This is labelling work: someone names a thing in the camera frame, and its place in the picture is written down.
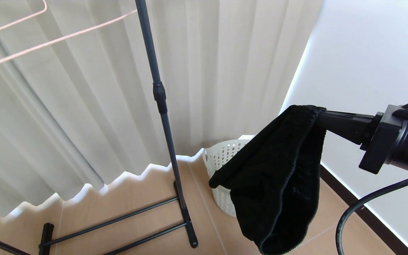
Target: pink wire hanger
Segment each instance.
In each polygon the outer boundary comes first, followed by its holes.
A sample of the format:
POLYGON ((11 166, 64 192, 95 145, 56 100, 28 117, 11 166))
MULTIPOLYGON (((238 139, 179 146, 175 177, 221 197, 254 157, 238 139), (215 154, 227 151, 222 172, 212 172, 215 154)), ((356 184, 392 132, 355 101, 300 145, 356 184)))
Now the pink wire hanger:
POLYGON ((55 43, 57 43, 57 42, 63 41, 63 40, 65 40, 65 39, 68 39, 68 38, 71 38, 71 37, 74 37, 74 36, 77 36, 77 35, 80 35, 80 34, 87 33, 87 32, 89 32, 89 31, 98 29, 98 28, 100 28, 100 27, 107 26, 107 25, 109 25, 109 24, 111 24, 111 23, 114 23, 114 22, 119 21, 119 20, 121 20, 121 19, 123 19, 123 18, 126 18, 127 16, 129 16, 129 15, 131 15, 131 14, 137 12, 137 11, 138 11, 137 9, 134 9, 133 11, 131 11, 131 12, 127 13, 127 14, 124 14, 124 15, 118 17, 118 18, 112 19, 112 20, 107 21, 107 22, 105 22, 105 23, 102 23, 102 24, 99 24, 99 25, 96 25, 96 26, 93 26, 93 27, 89 27, 89 28, 87 28, 87 29, 83 29, 83 30, 78 31, 78 32, 74 32, 73 34, 68 34, 68 35, 65 35, 65 36, 63 36, 63 37, 59 37, 58 39, 54 39, 54 40, 52 40, 52 41, 50 41, 50 42, 45 42, 44 44, 37 45, 37 46, 32 47, 32 48, 29 48, 29 49, 27 49, 27 50, 23 50, 23 51, 21 51, 21 52, 18 52, 18 53, 9 55, 9 56, 7 56, 7 57, 5 57, 5 58, 1 58, 1 59, 0 59, 0 64, 1 64, 1 63, 5 63, 5 62, 7 62, 7 61, 9 61, 9 60, 13 60, 14 58, 17 58, 17 57, 19 57, 19 56, 25 55, 25 54, 27 54, 27 53, 29 53, 29 52, 33 52, 34 50, 39 50, 39 49, 41 49, 41 48, 44 48, 44 47, 47 47, 47 46, 49 46, 49 45, 55 44, 55 43))
POLYGON ((31 15, 29 15, 29 16, 26 16, 26 17, 24 17, 24 18, 21 18, 21 19, 19 19, 19 20, 13 21, 13 22, 11 22, 11 23, 9 23, 9 24, 6 24, 6 25, 0 27, 0 30, 5 29, 5 28, 8 28, 8 27, 10 27, 10 26, 13 26, 13 25, 15 25, 15 24, 18 24, 18 23, 20 23, 20 22, 22 22, 22 21, 25 21, 25 20, 27 20, 27 19, 34 18, 35 16, 40 15, 40 14, 46 12, 47 9, 48 9, 47 2, 45 2, 45 0, 42 0, 42 2, 44 2, 44 9, 43 9, 43 10, 41 10, 41 11, 39 11, 39 12, 36 12, 36 13, 33 13, 33 14, 31 14, 31 15))

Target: black garment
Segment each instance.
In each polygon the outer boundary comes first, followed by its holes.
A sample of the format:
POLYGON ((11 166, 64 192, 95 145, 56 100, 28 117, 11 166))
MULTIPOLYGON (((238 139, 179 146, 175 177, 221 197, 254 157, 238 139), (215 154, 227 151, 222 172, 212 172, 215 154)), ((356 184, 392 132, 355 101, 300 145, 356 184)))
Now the black garment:
POLYGON ((240 229, 262 254, 284 254, 305 238, 319 203, 325 129, 315 106, 290 106, 215 172, 231 189, 240 229))

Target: tile floor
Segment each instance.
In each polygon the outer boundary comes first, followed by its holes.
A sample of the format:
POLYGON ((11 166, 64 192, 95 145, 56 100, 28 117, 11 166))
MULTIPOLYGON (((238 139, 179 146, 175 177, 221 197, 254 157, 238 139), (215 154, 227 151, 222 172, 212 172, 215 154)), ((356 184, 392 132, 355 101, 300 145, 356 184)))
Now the tile floor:
MULTIPOLYGON (((180 228, 122 254, 213 254, 255 255, 256 245, 244 238, 237 220, 223 213, 215 204, 209 177, 201 156, 179 156, 179 169, 188 209, 199 246, 190 248, 185 228, 180 228)), ((152 169, 142 180, 118 178, 105 192, 86 189, 82 199, 64 202, 57 196, 44 205, 21 205, 18 215, 0 218, 0 240, 31 254, 37 254, 45 222, 55 225, 53 237, 73 233, 91 225, 137 210, 175 195, 172 171, 152 169)), ((304 242, 290 254, 333 255, 335 226, 347 205, 321 181, 319 210, 304 242)), ((155 208, 96 231, 55 245, 51 255, 97 255, 122 247, 160 229, 181 221, 178 202, 155 208)), ((347 255, 392 255, 379 237, 354 215, 346 224, 343 242, 347 255)))

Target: perforated plastic basket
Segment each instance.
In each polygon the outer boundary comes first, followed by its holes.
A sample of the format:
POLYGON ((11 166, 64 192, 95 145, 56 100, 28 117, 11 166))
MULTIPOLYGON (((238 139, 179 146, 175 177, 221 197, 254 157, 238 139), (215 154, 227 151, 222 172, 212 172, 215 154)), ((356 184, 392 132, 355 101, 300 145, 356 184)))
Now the perforated plastic basket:
MULTIPOLYGON (((209 174, 209 179, 214 173, 225 165, 249 140, 229 140, 220 142, 203 151, 203 160, 209 174)), ((231 201, 230 190, 218 186, 212 190, 218 207, 228 215, 235 217, 234 205, 231 201)))

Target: pole connector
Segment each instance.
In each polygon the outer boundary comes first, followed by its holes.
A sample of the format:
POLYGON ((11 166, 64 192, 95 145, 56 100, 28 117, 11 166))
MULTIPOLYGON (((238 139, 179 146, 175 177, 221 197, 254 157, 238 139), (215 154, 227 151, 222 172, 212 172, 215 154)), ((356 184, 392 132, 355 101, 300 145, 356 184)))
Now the pole connector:
POLYGON ((160 82, 160 84, 154 84, 154 99, 157 101, 158 112, 160 114, 167 113, 166 92, 162 82, 160 82))

